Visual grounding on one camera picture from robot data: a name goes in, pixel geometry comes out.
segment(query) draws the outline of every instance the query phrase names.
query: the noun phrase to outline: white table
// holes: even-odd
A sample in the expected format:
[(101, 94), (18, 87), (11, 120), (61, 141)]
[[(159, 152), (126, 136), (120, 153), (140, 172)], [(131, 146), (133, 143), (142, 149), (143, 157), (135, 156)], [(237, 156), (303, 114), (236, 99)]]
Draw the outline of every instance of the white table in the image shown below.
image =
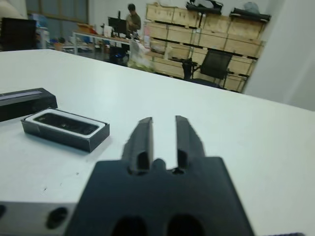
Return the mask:
[(72, 32), (72, 36), (74, 37), (74, 54), (78, 55), (78, 47), (77, 47), (77, 36), (86, 36), (86, 37), (91, 37), (93, 39), (93, 45), (95, 45), (95, 40), (107, 40), (110, 42), (114, 42), (114, 43), (121, 43), (121, 44), (126, 44), (126, 45), (130, 45), (129, 40), (125, 39), (125, 38), (112, 38), (112, 37), (105, 37), (103, 35), (97, 35), (97, 34), (92, 34), (92, 33), (84, 33), (84, 32), (80, 32), (80, 31), (73, 31)]
[(120, 159), (145, 117), (154, 155), (176, 166), (175, 115), (189, 119), (208, 156), (224, 158), (257, 235), (315, 235), (315, 113), (52, 50), (0, 53), (0, 93), (43, 87), (59, 109), (107, 121), (94, 152), (0, 123), (0, 200), (76, 202), (98, 160)]

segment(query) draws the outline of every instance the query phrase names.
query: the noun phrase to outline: black office chair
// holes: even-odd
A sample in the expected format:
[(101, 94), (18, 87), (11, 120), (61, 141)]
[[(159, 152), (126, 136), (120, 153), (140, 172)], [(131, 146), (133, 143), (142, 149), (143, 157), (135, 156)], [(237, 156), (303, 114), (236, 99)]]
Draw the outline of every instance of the black office chair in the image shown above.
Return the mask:
[(36, 21), (3, 18), (0, 43), (3, 51), (36, 49)]
[[(198, 66), (198, 64), (193, 62), (191, 58), (185, 60), (182, 64), (185, 75), (184, 80), (195, 84), (224, 89), (226, 78), (229, 73), (228, 65), (231, 59), (232, 55), (230, 54), (209, 50), (201, 66)], [(202, 79), (194, 79), (193, 74), (198, 69), (200, 69), (201, 74), (214, 77), (214, 82)], [(224, 80), (223, 87), (220, 86), (220, 82), (222, 80)]]

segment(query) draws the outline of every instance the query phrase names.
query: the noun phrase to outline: black case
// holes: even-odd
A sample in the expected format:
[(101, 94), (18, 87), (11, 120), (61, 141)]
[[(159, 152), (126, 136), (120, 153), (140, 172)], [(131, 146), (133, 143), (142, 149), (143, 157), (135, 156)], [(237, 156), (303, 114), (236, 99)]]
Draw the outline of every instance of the black case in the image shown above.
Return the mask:
[(41, 93), (0, 100), (0, 121), (27, 116), (47, 108), (58, 108), (56, 97), (43, 88), (4, 93), (0, 94), (0, 97), (32, 91)]
[[(69, 113), (69, 112), (64, 112), (64, 113), (78, 116), (76, 114)], [(108, 123), (104, 123), (102, 121), (90, 119), (87, 117), (83, 117), (83, 118), (104, 123), (105, 126), (101, 130), (99, 130), (97, 133), (95, 133), (92, 137), (86, 138), (86, 139), (82, 137), (78, 137), (76, 135), (66, 133), (66, 132), (62, 132), (60, 130), (49, 128), (44, 125), (39, 125), (36, 123), (26, 121), (27, 118), (28, 117), (21, 120), (25, 133), (33, 134), (35, 136), (38, 136), (38, 137), (41, 137), (50, 141), (54, 141), (56, 143), (68, 145), (68, 146), (81, 149), (84, 151), (88, 151), (88, 152), (92, 152), (95, 148), (97, 148), (98, 145), (100, 145), (109, 136)]]

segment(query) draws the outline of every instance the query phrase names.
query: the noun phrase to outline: white wall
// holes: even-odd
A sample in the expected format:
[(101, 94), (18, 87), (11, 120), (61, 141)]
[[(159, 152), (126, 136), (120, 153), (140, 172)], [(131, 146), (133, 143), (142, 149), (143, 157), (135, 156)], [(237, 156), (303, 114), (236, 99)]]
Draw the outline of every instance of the white wall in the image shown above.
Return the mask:
[(315, 93), (307, 90), (314, 85), (315, 1), (303, 3), (285, 0), (245, 94), (313, 109), (303, 103), (304, 97), (315, 102)]
[(26, 11), (26, 2), (25, 0), (9, 0), (10, 4), (14, 6), (18, 12), (25, 18), (28, 18)]
[(278, 21), (279, 14), (283, 8), (285, 0), (271, 0), (266, 9), (266, 14), (271, 15), (271, 21), (267, 24), (261, 40), (268, 41), (271, 32), (274, 30), (276, 22)]
[(306, 60), (298, 79), (287, 94), (287, 104), (315, 111), (315, 50)]
[[(100, 25), (102, 23), (108, 23), (108, 17), (117, 17), (118, 11), (121, 11), (121, 18), (125, 19), (128, 15), (128, 4), (133, 3), (136, 6), (136, 11), (140, 16), (142, 22), (145, 21), (146, 17), (146, 4), (153, 3), (158, 0), (90, 0), (90, 9), (93, 9), (93, 12), (90, 12), (90, 24), (97, 26), (97, 31), (100, 32), (101, 28)], [(233, 10), (234, 7), (242, 8), (244, 3), (249, 2), (249, 0), (219, 0), (224, 4), (222, 9), (223, 15), (229, 15), (230, 12)], [(256, 2), (259, 6), (259, 10), (261, 13), (265, 13), (268, 7), (269, 1), (273, 0), (251, 0)], [(167, 4), (169, 6), (176, 6), (176, 7), (186, 7), (187, 0), (161, 0), (161, 4)]]

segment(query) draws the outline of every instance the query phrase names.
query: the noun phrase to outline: person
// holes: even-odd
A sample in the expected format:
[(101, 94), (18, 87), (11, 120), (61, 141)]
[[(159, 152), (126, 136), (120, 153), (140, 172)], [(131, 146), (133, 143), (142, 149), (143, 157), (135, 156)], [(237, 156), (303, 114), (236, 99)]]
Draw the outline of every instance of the person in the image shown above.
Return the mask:
[(126, 18), (127, 33), (133, 33), (141, 29), (141, 19), (136, 12), (136, 7), (134, 4), (129, 4), (128, 10), (130, 14)]

